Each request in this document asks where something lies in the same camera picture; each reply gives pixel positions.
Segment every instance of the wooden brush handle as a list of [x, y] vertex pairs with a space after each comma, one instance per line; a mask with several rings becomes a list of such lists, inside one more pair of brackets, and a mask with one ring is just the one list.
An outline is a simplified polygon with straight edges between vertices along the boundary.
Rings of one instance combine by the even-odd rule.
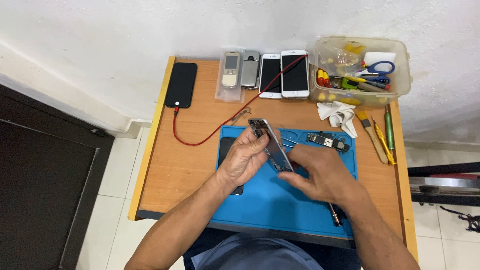
[[378, 142], [377, 137], [375, 137], [373, 128], [369, 126], [369, 127], [366, 127], [365, 130], [367, 131], [368, 135], [370, 136], [370, 139], [373, 142], [373, 146], [377, 151], [377, 155], [380, 158], [380, 161], [384, 164], [387, 164], [388, 163], [387, 155], [385, 154], [384, 149], [382, 148], [382, 145], [380, 144], [380, 142]]

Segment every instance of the black door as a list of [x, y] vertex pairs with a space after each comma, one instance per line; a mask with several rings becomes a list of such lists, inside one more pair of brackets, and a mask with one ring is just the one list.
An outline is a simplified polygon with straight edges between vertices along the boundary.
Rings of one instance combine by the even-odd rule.
[[0, 269], [75, 269], [113, 139], [0, 86]]

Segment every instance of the blue scissors handle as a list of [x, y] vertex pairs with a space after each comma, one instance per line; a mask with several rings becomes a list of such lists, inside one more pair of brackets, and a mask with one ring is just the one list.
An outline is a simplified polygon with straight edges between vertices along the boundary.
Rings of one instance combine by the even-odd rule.
[[[378, 64], [381, 64], [381, 63], [390, 64], [392, 66], [392, 69], [390, 71], [378, 71], [378, 70], [376, 70], [375, 67]], [[395, 65], [390, 61], [380, 61], [380, 62], [374, 63], [373, 65], [369, 66], [367, 70], [370, 73], [378, 73], [378, 77], [368, 77], [368, 78], [366, 78], [367, 80], [370, 80], [370, 81], [387, 80], [387, 83], [389, 84], [390, 83], [390, 78], [385, 76], [385, 75], [390, 74], [393, 71], [395, 71]]]

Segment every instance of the hand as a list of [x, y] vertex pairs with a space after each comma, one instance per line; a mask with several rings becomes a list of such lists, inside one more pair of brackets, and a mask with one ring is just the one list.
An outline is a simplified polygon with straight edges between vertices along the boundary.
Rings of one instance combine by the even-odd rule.
[[[274, 129], [274, 133], [280, 140], [280, 132]], [[269, 137], [264, 134], [257, 139], [250, 127], [247, 127], [235, 140], [228, 151], [225, 160], [217, 170], [217, 176], [223, 179], [234, 190], [248, 182], [267, 161], [264, 149]]]
[[351, 176], [334, 149], [297, 144], [287, 156], [307, 170], [310, 177], [305, 179], [294, 172], [281, 172], [278, 177], [310, 199], [331, 202], [343, 208], [349, 198], [364, 189]]

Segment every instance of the plastic bag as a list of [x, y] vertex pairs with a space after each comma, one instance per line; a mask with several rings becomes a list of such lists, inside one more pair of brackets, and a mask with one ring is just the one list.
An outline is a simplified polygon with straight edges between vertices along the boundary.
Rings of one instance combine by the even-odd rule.
[[350, 42], [335, 44], [326, 39], [318, 39], [307, 44], [308, 62], [326, 71], [329, 76], [356, 76], [361, 70], [361, 57], [344, 50]]
[[[243, 56], [245, 54], [245, 48], [221, 48], [220, 52], [220, 66], [218, 68], [218, 78], [216, 82], [215, 99], [231, 102], [240, 101], [243, 103], [245, 93], [241, 88], [241, 69], [243, 64]], [[225, 66], [225, 63], [229, 65], [237, 64], [237, 69]]]

